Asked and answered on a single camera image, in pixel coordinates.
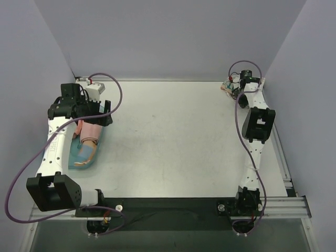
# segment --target table surface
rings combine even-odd
[[[120,82],[124,99],[105,128],[95,164],[69,171],[82,188],[105,197],[234,197],[245,157],[234,101],[220,82]],[[104,81],[101,100],[119,100]],[[239,125],[247,109],[239,109]],[[287,196],[271,139],[261,157],[267,196]]]

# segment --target gray wall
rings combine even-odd
[[[266,97],[322,251],[336,247],[334,0],[307,0],[266,75]]]
[[[26,225],[4,214],[11,180],[46,141],[47,109],[73,80],[70,68],[33,0],[0,1],[0,251],[18,251]],[[35,175],[34,162],[14,189],[10,210],[28,219],[32,200],[25,189]]]
[[[306,0],[35,0],[77,76],[223,80],[266,71]]]

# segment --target white table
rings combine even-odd
[[[101,99],[119,100],[104,81]],[[234,197],[247,153],[234,124],[234,101],[220,82],[120,82],[124,99],[106,127],[96,163],[70,177],[105,197]],[[247,109],[239,109],[240,127]],[[271,139],[260,176],[267,196],[287,196]]]

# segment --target gray floor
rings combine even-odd
[[[267,219],[251,236],[222,232],[116,232],[94,239],[83,233],[82,221],[45,221],[38,224],[30,252],[40,251],[309,251],[301,220]]]

